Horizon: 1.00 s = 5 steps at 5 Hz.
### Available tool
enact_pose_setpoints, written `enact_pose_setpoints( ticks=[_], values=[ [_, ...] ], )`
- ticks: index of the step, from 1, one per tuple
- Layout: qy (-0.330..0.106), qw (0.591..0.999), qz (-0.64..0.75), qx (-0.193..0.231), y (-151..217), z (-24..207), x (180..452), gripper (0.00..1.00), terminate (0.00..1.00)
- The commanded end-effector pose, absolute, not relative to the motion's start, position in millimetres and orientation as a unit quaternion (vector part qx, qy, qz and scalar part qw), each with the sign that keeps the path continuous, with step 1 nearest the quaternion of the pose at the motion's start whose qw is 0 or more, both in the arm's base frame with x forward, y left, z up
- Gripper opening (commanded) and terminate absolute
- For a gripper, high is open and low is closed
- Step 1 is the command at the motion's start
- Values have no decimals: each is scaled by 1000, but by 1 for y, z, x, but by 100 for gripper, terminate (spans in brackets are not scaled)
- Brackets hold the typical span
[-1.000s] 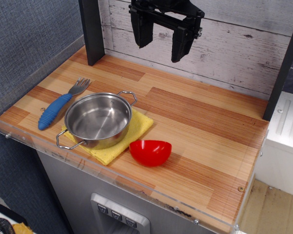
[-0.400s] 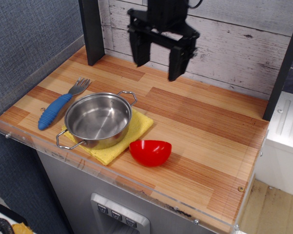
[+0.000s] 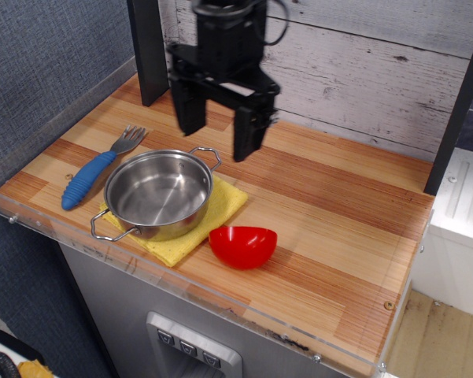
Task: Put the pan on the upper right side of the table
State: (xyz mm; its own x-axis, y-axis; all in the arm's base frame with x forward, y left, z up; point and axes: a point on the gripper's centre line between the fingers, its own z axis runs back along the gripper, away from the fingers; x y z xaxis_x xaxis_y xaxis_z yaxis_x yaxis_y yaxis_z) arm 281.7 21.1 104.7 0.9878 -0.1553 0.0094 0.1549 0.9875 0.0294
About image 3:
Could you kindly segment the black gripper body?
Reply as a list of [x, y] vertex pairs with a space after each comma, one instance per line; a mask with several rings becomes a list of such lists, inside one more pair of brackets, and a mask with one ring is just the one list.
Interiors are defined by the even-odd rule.
[[170, 77], [196, 82], [206, 97], [228, 108], [274, 106], [280, 88], [260, 67], [268, 4], [265, 1], [193, 1], [194, 46], [172, 43]]

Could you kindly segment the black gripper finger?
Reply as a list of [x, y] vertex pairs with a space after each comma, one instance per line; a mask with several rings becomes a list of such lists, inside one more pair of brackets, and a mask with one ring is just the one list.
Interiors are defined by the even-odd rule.
[[261, 148], [274, 115], [274, 106], [263, 109], [240, 106], [235, 110], [233, 158], [236, 162], [244, 161]]
[[206, 97], [196, 82], [171, 75], [170, 84], [179, 127], [192, 135], [206, 125]]

